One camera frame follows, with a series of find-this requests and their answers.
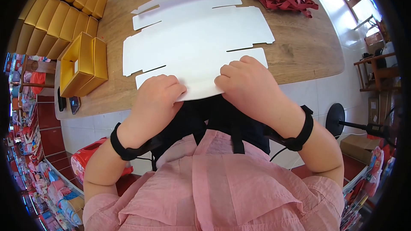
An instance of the black phone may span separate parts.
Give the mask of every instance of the black phone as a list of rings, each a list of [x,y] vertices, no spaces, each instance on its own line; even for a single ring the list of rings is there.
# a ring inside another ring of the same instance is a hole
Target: black phone
[[[70,97],[70,108],[71,108],[71,113],[75,115],[81,106],[80,98],[77,96]]]
[[[60,87],[57,89],[57,100],[58,100],[58,109],[63,111],[67,106],[66,98],[60,96]]]

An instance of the gold gift box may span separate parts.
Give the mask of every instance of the gold gift box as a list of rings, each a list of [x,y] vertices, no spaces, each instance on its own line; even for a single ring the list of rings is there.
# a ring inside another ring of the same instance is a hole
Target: gold gift box
[[[61,58],[60,96],[75,96],[93,76],[93,38],[81,32]]]
[[[93,39],[93,63],[94,76],[76,92],[75,96],[86,96],[109,79],[107,74],[106,44],[99,38]]]

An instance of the black strap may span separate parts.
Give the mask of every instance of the black strap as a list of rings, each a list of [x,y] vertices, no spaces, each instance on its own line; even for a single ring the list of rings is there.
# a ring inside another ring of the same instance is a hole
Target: black strap
[[[143,154],[151,151],[152,149],[160,146],[160,142],[156,140],[155,137],[145,142],[142,146],[137,149],[134,148],[124,148],[120,141],[118,141],[117,137],[117,128],[120,126],[120,122],[117,123],[116,127],[114,128],[113,132],[111,132],[110,141],[111,145],[113,146],[114,151],[118,155],[120,155],[121,159],[124,161],[131,161],[136,159],[138,156],[142,156]]]

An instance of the wrist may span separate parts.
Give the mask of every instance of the wrist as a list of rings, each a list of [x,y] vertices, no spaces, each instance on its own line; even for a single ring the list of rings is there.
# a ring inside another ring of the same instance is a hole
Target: wrist
[[[124,148],[139,148],[150,138],[145,139],[139,132],[141,128],[135,123],[132,124],[128,119],[125,119],[117,128],[118,141]]]

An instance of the pink blouse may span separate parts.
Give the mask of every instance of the pink blouse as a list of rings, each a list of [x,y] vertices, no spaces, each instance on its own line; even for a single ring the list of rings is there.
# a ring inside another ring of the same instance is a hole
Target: pink blouse
[[[86,230],[339,230],[344,199],[333,180],[301,180],[244,141],[207,130],[177,141],[121,196],[98,194],[84,207]]]

